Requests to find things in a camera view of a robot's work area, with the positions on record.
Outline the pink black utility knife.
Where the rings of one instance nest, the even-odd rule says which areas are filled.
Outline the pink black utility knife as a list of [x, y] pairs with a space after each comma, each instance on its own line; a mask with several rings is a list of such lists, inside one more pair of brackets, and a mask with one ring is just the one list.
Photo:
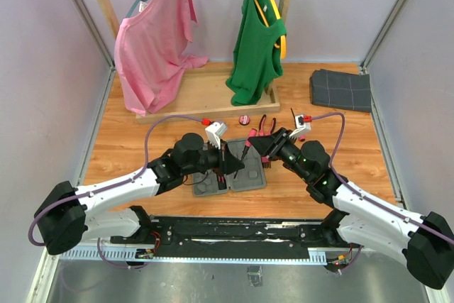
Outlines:
[[225, 190], [228, 189], [227, 184], [226, 184], [226, 178], [224, 176], [218, 176], [217, 177], [217, 183], [218, 183], [218, 189], [219, 190]]

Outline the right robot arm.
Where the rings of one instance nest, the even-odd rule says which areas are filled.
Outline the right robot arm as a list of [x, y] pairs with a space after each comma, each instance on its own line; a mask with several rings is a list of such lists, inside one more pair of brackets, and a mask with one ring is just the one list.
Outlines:
[[332, 208], [321, 229], [326, 244], [371, 248], [404, 265], [423, 285], [444, 287], [453, 272], [453, 231], [443, 216], [408, 211], [359, 188], [333, 169], [319, 141], [297, 147], [285, 128], [248, 140], [259, 154], [282, 161], [301, 178], [312, 199]]

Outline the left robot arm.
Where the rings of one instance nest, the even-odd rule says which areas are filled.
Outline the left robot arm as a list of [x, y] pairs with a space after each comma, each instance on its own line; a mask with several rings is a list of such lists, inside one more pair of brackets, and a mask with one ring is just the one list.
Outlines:
[[59, 255], [88, 238], [93, 232], [90, 218], [168, 192], [182, 185], [187, 175], [211, 171], [223, 177], [244, 167], [227, 142], [216, 148], [200, 135], [187, 133], [173, 148], [128, 175], [81, 187], [68, 181], [58, 183], [34, 213], [31, 226], [38, 228], [47, 252]]

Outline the pink black screwdriver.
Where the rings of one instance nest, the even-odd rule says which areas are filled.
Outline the pink black screwdriver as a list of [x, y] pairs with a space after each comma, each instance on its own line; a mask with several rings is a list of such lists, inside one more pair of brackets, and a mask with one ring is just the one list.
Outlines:
[[294, 140], [303, 142], [306, 140], [306, 134], [311, 130], [310, 123], [307, 122], [304, 114], [296, 115], [293, 109], [291, 109], [291, 113], [294, 117], [295, 129], [290, 134], [290, 137]]
[[255, 128], [252, 128], [250, 130], [250, 132], [248, 134], [248, 137], [245, 140], [245, 145], [243, 147], [243, 151], [242, 151], [241, 158], [240, 158], [241, 161], [244, 161], [244, 159], [245, 159], [246, 155], [248, 154], [248, 151], [249, 151], [249, 149], [251, 147], [251, 143], [249, 141], [249, 138], [255, 137], [257, 135], [257, 133], [258, 133], [258, 130], [255, 129]]

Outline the grey plastic tool case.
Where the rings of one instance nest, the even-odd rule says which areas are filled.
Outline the grey plastic tool case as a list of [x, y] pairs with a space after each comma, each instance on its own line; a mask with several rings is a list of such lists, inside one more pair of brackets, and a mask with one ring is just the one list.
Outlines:
[[225, 184], [217, 180], [212, 171], [195, 173], [189, 181], [192, 184], [192, 193], [195, 197], [207, 197], [225, 194], [229, 191], [244, 192], [254, 189], [262, 189], [267, 185], [265, 171], [262, 166], [260, 155], [251, 147], [245, 156], [243, 163], [245, 168], [238, 171], [237, 175], [225, 176]]

